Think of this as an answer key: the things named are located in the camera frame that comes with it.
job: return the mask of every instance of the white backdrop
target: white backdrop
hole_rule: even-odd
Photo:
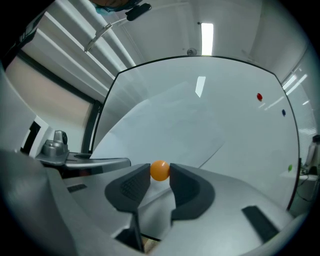
[[[138,103],[175,85],[186,82],[198,95],[199,77],[205,81],[198,99],[209,103],[225,136],[224,145],[201,168],[243,180],[287,208],[298,171],[296,124],[277,78],[258,67],[223,58],[182,57],[125,71],[118,75],[106,100],[96,139],[101,140]],[[257,93],[262,94],[261,102]],[[150,141],[143,142],[136,149],[142,156],[152,150]],[[100,157],[114,157],[110,150],[99,151]]]

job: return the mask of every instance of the orange ball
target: orange ball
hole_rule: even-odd
[[[169,177],[170,165],[162,160],[155,161],[150,166],[150,175],[158,182],[162,182]]]

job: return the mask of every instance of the white surface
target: white surface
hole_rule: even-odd
[[[201,100],[194,84],[186,81],[162,87],[164,92],[154,96],[150,90],[147,99],[119,120],[90,158],[128,158],[133,166],[157,160],[202,166],[225,142],[209,103]],[[169,179],[152,179],[141,204],[169,187]]]
[[[95,12],[92,4],[89,5],[88,2],[84,4],[84,1],[57,0],[52,3],[47,12],[83,47],[95,37],[96,31],[99,31],[106,25],[103,25],[102,22],[96,18],[99,15]],[[107,32],[106,35],[96,41],[94,47],[92,47],[89,52],[99,64],[115,76],[118,72],[131,67],[132,62],[130,63],[127,57],[123,57],[126,50],[123,49],[117,37],[114,34],[110,34],[112,34],[112,32]],[[112,37],[112,39],[109,37],[108,40],[104,40],[104,37],[107,36]]]
[[[19,151],[36,114],[20,97],[0,63],[0,149]]]
[[[87,65],[82,66],[81,60],[73,59],[70,52],[64,51],[57,44],[57,39],[51,38],[38,29],[32,42],[27,44],[23,51],[81,92],[103,102],[108,89],[91,75]]]
[[[199,76],[206,77],[199,99],[210,104],[226,139],[201,168],[243,180],[285,209],[294,190],[299,157],[294,116],[276,77],[252,65],[223,58],[185,57],[123,72],[101,113],[96,140],[149,95],[183,82],[193,85],[195,91]],[[257,93],[262,94],[262,102]],[[150,150],[148,143],[145,151]]]
[[[297,65],[307,45],[304,31],[281,3],[264,1],[249,52],[254,63],[275,73],[282,82]]]
[[[317,130],[320,130],[320,60],[312,45],[308,46],[307,51],[302,57],[298,68],[294,70],[294,74],[301,78],[304,74],[308,77],[301,83],[309,103],[304,107],[311,108],[315,117]]]
[[[19,58],[8,66],[6,75],[35,114],[52,129],[66,132],[69,150],[80,152],[91,104],[47,79]]]
[[[168,189],[157,200],[148,202],[146,204],[144,198],[138,208],[140,231],[163,240],[171,229],[171,212],[176,208],[175,197],[172,190]]]
[[[308,100],[309,97],[303,87],[306,83],[310,83],[312,76],[309,76],[307,70],[303,70],[302,72],[298,69],[296,73],[297,74],[290,75],[282,84],[291,102],[295,116],[299,135],[300,157],[304,165],[307,160],[312,137],[317,134],[317,124],[310,101]]]
[[[211,183],[214,201],[196,219],[173,221],[172,226],[168,221],[162,230],[166,230],[164,227],[171,229],[152,252],[153,256],[239,256],[263,245],[264,242],[242,212],[248,206],[257,206],[279,231],[293,220],[287,211],[245,182],[190,167],[187,170],[199,173]],[[156,229],[157,216],[153,218],[154,222],[149,223]]]

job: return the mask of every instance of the black strip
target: black strip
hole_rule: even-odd
[[[295,183],[294,183],[292,196],[290,198],[288,207],[286,208],[287,211],[290,210],[290,207],[291,207],[291,205],[292,205],[292,203],[294,201],[294,198],[295,198],[295,195],[296,195],[296,192],[297,192],[298,183],[299,183],[299,177],[300,177],[300,171],[301,171],[301,158],[299,158],[297,176],[295,177]]]
[[[174,163],[170,164],[170,187],[176,206],[171,221],[196,219],[215,199],[215,190],[207,180]]]
[[[278,234],[276,227],[257,206],[248,206],[243,208],[242,212],[264,243]]]
[[[151,240],[154,240],[154,241],[157,241],[157,242],[161,242],[160,239],[154,238],[154,237],[152,237],[152,236],[149,236],[149,235],[146,235],[146,234],[143,234],[143,233],[141,233],[141,236],[143,236],[143,237],[145,237],[145,238],[148,238],[148,239],[151,239]]]
[[[87,188],[87,186],[85,184],[77,184],[77,185],[73,185],[73,186],[68,186],[67,189],[70,193],[72,192],[76,192],[76,191],[79,191],[79,190],[83,190]]]
[[[102,110],[101,110],[101,113],[100,113],[100,116],[96,122],[96,126],[95,126],[95,129],[94,129],[94,134],[93,134],[93,139],[92,139],[92,146],[91,148],[93,149],[94,147],[94,143],[95,143],[95,139],[96,139],[96,133],[97,133],[97,130],[98,130],[98,125],[99,125],[99,121],[100,121],[100,117],[103,113],[103,110],[105,108],[105,104],[106,104],[106,101],[107,101],[107,98],[111,92],[111,89],[112,87],[114,86],[115,84],[115,81],[117,80],[118,76],[123,73],[123,72],[126,72],[126,71],[129,71],[129,70],[132,70],[132,69],[135,69],[135,68],[138,68],[138,67],[141,67],[143,65],[147,65],[147,64],[151,64],[151,63],[154,63],[154,62],[160,62],[160,61],[165,61],[165,60],[171,60],[171,59],[178,59],[178,58],[199,58],[199,57],[202,57],[202,58],[219,58],[219,59],[226,59],[226,60],[231,60],[231,61],[236,61],[236,62],[241,62],[241,63],[245,63],[245,64],[248,64],[248,65],[251,65],[251,66],[254,66],[258,69],[261,69],[261,70],[264,70],[272,75],[275,76],[275,78],[277,79],[277,81],[279,82],[279,85],[281,86],[282,90],[283,90],[283,93],[287,99],[287,101],[289,102],[289,105],[290,105],[290,108],[291,108],[291,112],[293,114],[293,119],[294,119],[294,123],[295,123],[295,129],[296,129],[296,135],[297,135],[297,138],[298,138],[298,161],[300,159],[300,143],[299,143],[299,134],[298,134],[298,126],[297,126],[297,121],[296,121],[296,117],[295,117],[295,113],[292,109],[292,106],[291,106],[291,103],[290,103],[290,100],[285,92],[285,90],[283,89],[282,85],[281,85],[281,82],[279,81],[279,79],[277,78],[276,74],[272,73],[271,71],[263,68],[263,67],[260,67],[260,66],[257,66],[255,64],[252,64],[252,63],[249,63],[249,62],[245,62],[243,60],[239,60],[239,59],[235,59],[235,58],[230,58],[230,57],[223,57],[223,56],[202,56],[202,55],[183,55],[183,56],[173,56],[173,57],[167,57],[167,58],[161,58],[161,59],[156,59],[156,60],[152,60],[152,61],[148,61],[148,62],[145,62],[145,63],[142,63],[142,64],[139,64],[139,65],[136,65],[136,66],[133,66],[133,67],[130,67],[130,68],[127,68],[121,72],[119,72],[116,77],[114,78],[113,82],[112,82],[112,85],[104,99],[104,102],[103,102],[103,105],[102,105]],[[296,173],[296,179],[299,179],[299,175],[300,175],[300,169],[298,169],[297,173]],[[293,201],[293,198],[295,197],[295,194],[296,194],[296,189],[294,189],[292,191],[292,195],[291,195],[291,199],[290,199],[290,202]]]
[[[59,85],[63,89],[67,90],[68,92],[78,96],[79,98],[83,99],[84,101],[87,101],[89,103],[94,104],[96,102],[95,99],[91,98],[90,96],[86,95],[84,92],[80,91],[79,89],[72,86],[70,83],[64,81],[56,74],[52,73],[49,69],[42,66],[39,62],[31,58],[28,54],[26,54],[24,51],[20,50],[17,53],[17,57],[19,57],[21,60],[23,60],[25,63],[27,63],[29,66],[37,70],[39,73],[41,73],[43,76],[54,82],[55,84]]]
[[[33,123],[31,124],[29,130],[30,133],[28,135],[28,138],[25,141],[25,144],[23,146],[23,148],[20,149],[20,151],[22,153],[25,153],[27,155],[29,155],[30,150],[32,148],[32,145],[37,137],[38,132],[40,131],[41,127],[39,124],[37,124],[35,121],[33,121]]]
[[[91,136],[94,131],[95,122],[97,119],[97,115],[99,113],[99,109],[101,107],[102,107],[102,104],[98,100],[96,100],[92,106],[88,121],[85,126],[85,130],[84,130],[81,153],[89,153],[90,151]]]

